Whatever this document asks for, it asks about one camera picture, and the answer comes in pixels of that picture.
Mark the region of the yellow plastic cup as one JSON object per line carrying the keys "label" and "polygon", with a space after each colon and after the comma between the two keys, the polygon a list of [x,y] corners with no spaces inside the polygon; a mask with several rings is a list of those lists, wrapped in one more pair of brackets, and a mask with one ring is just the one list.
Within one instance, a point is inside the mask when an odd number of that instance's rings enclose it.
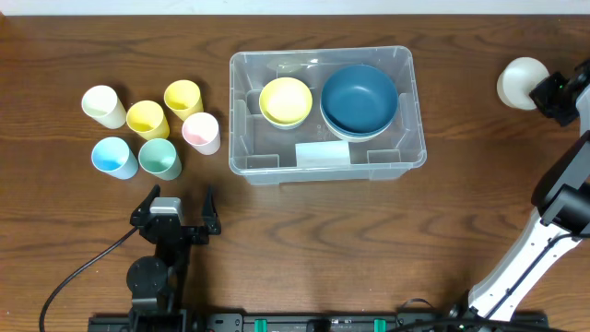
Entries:
{"label": "yellow plastic cup", "polygon": [[181,120],[204,110],[201,89],[191,80],[172,82],[164,92],[164,102]]}
{"label": "yellow plastic cup", "polygon": [[166,139],[170,127],[162,107],[154,101],[139,101],[132,105],[126,115],[128,127],[145,140]]}

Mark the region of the cream white plastic cup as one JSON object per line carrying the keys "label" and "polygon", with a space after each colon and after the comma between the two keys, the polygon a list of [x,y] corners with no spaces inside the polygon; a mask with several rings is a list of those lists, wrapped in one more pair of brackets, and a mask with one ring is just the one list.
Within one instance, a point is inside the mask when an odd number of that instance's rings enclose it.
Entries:
{"label": "cream white plastic cup", "polygon": [[85,92],[81,100],[83,112],[99,124],[117,129],[125,124],[126,110],[115,90],[98,85]]}

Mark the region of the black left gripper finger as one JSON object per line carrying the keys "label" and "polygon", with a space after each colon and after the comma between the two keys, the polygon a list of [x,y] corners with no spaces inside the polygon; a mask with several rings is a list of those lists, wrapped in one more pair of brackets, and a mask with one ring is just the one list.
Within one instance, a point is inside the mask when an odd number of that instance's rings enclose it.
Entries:
{"label": "black left gripper finger", "polygon": [[130,217],[130,224],[132,226],[145,226],[149,222],[151,215],[151,203],[159,196],[160,186],[158,184],[155,184],[148,193],[147,197],[132,212]]}
{"label": "black left gripper finger", "polygon": [[221,234],[221,224],[217,209],[214,204],[213,189],[211,186],[207,188],[206,198],[201,212],[201,218],[205,223],[209,234]]}

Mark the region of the yellow plastic cup rear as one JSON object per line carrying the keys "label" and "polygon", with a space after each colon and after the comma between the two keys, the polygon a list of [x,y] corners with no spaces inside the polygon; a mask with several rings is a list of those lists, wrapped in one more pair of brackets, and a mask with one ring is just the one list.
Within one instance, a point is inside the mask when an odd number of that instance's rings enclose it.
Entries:
{"label": "yellow plastic cup rear", "polygon": [[172,82],[164,92],[164,102],[181,120],[204,110],[201,89],[191,80]]}

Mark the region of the mint green plastic cup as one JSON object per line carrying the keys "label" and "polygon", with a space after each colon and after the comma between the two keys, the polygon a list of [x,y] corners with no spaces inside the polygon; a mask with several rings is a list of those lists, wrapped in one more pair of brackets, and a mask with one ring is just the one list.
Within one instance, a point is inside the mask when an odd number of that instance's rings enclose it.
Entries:
{"label": "mint green plastic cup", "polygon": [[161,180],[174,180],[182,172],[182,163],[176,148],[164,138],[147,141],[139,150],[138,161],[143,170]]}

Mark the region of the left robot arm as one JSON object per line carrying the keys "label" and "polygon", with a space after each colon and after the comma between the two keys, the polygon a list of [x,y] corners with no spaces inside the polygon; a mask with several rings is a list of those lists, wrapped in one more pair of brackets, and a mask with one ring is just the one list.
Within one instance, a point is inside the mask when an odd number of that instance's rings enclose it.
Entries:
{"label": "left robot arm", "polygon": [[162,197],[157,184],[132,212],[130,224],[156,246],[154,255],[136,260],[126,275],[135,313],[163,316],[180,311],[191,248],[221,234],[211,189],[206,192],[201,220],[199,226],[186,225],[181,199]]}

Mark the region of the yellow small bowl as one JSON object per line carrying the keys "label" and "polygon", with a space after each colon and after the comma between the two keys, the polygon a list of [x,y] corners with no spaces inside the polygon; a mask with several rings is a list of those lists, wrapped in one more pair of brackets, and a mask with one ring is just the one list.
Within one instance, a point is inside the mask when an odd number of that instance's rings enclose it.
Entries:
{"label": "yellow small bowl", "polygon": [[313,95],[297,78],[279,77],[264,86],[258,103],[261,114],[288,124],[308,117],[313,107]]}

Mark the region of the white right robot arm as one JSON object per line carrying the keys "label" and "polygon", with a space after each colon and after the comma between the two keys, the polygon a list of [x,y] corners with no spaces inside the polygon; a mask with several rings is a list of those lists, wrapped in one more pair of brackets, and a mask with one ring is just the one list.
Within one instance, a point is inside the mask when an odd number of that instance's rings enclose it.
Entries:
{"label": "white right robot arm", "polygon": [[579,138],[537,184],[523,232],[467,295],[468,313],[509,321],[549,268],[589,236],[589,64],[582,62],[565,77],[535,58],[516,58],[499,76],[497,92],[504,104],[537,109],[561,126],[580,122]]}

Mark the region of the clear plastic storage bin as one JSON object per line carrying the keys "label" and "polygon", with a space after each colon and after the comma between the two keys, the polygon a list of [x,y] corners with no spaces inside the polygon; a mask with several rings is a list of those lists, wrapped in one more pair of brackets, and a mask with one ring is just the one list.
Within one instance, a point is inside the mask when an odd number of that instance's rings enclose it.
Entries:
{"label": "clear plastic storage bin", "polygon": [[[326,127],[320,98],[326,80],[349,65],[373,66],[395,82],[395,121],[372,140],[348,142],[349,165],[298,167],[296,144],[342,140]],[[297,78],[313,95],[310,115],[295,129],[275,128],[260,111],[263,87],[279,77]],[[252,185],[394,180],[417,169],[425,163],[427,150],[412,52],[397,45],[235,53],[230,59],[229,147],[231,170]]]}

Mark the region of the pink plastic cup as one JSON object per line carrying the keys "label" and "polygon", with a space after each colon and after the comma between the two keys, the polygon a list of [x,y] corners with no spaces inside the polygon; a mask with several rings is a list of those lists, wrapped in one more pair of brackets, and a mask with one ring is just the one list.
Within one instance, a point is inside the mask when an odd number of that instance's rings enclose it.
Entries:
{"label": "pink plastic cup", "polygon": [[184,140],[203,155],[212,155],[220,148],[218,120],[210,113],[191,114],[182,127]]}

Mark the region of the dark blue large bowl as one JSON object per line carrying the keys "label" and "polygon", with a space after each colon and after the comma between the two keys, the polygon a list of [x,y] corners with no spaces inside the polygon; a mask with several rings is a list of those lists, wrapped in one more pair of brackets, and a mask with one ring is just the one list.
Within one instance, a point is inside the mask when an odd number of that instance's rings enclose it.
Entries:
{"label": "dark blue large bowl", "polygon": [[339,128],[368,134],[383,128],[397,113],[395,82],[369,65],[349,65],[324,83],[321,110]]}

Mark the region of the yellow plastic cup front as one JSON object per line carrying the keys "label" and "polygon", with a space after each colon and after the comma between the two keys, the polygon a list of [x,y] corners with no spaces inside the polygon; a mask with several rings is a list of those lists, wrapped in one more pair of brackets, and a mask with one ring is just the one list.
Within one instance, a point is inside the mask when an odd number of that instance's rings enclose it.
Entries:
{"label": "yellow plastic cup front", "polygon": [[139,101],[132,105],[126,115],[128,127],[145,140],[166,139],[170,127],[162,107],[154,101]]}

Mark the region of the white label in bin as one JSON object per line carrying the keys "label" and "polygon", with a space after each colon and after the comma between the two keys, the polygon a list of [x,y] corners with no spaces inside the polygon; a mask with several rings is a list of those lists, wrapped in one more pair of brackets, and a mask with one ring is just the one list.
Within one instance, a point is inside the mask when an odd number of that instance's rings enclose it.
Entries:
{"label": "white label in bin", "polygon": [[299,143],[295,145],[298,167],[328,167],[350,164],[347,141],[324,141]]}

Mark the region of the light blue plastic cup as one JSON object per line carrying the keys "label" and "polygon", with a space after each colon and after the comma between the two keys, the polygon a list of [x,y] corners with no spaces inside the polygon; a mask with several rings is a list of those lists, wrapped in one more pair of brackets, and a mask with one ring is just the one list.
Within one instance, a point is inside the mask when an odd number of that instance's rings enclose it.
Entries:
{"label": "light blue plastic cup", "polygon": [[100,172],[120,180],[132,178],[139,168],[137,159],[127,143],[116,136],[103,138],[94,146],[91,162]]}

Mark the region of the white small bowl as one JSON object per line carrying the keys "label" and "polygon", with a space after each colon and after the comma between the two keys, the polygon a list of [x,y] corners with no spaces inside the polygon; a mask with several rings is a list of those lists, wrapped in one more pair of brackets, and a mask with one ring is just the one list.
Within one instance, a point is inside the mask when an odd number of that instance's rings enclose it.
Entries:
{"label": "white small bowl", "polygon": [[500,100],[507,106],[532,111],[536,105],[529,93],[549,76],[547,68],[532,57],[519,57],[500,74],[497,81],[497,93]]}

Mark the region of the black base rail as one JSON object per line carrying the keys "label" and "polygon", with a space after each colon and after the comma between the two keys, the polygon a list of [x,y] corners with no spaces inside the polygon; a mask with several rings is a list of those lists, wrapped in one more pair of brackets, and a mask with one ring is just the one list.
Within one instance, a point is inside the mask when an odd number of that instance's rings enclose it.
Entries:
{"label": "black base rail", "polygon": [[88,320],[89,332],[188,331],[188,332],[383,332],[383,331],[548,331],[547,318],[527,314],[494,326],[464,323],[432,313],[393,315],[242,315],[212,314],[207,318],[174,314],[97,315]]}

